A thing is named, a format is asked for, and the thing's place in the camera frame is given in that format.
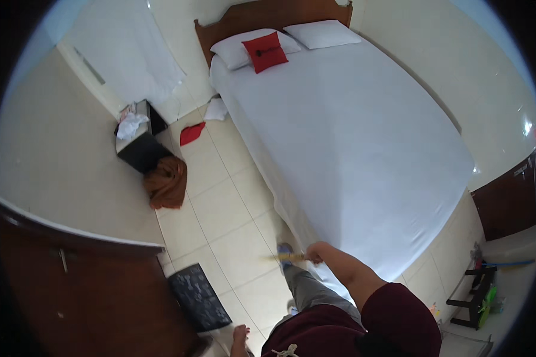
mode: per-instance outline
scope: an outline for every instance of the foot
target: foot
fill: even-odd
[[[279,243],[276,247],[276,250],[278,254],[286,254],[286,253],[293,253],[294,249],[292,246],[290,246],[288,243]],[[280,261],[280,268],[282,269],[282,272],[286,270],[286,268],[293,266],[291,261],[288,260],[281,260]]]
[[[288,300],[288,315],[295,316],[298,314],[298,308],[296,307],[296,303],[293,299]]]

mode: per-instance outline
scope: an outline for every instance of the mattress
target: mattress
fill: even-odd
[[[368,41],[287,57],[256,74],[215,56],[210,83],[300,246],[327,241],[393,281],[449,219],[473,159],[433,98]],[[349,298],[327,267],[310,270]]]

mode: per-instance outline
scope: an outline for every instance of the drawstring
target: drawstring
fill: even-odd
[[[290,356],[290,357],[299,357],[297,354],[294,353],[294,351],[296,350],[296,348],[298,348],[298,345],[296,345],[295,343],[291,344],[290,346],[288,346],[288,350],[287,351],[282,351],[282,352],[278,352],[278,351],[274,351],[272,350],[273,353],[276,353],[277,356],[280,356],[280,357],[287,357],[287,356]]]

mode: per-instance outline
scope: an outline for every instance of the black nightstand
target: black nightstand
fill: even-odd
[[[131,140],[115,138],[115,151],[120,159],[145,175],[157,167],[160,159],[172,155],[171,151],[155,138],[155,135],[164,131],[169,125],[146,100],[137,103],[136,110],[138,114],[146,115],[149,122],[139,125]]]

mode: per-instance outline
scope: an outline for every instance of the black doormat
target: black doormat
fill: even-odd
[[[178,271],[169,276],[168,281],[180,308],[197,332],[215,330],[232,323],[200,264]]]

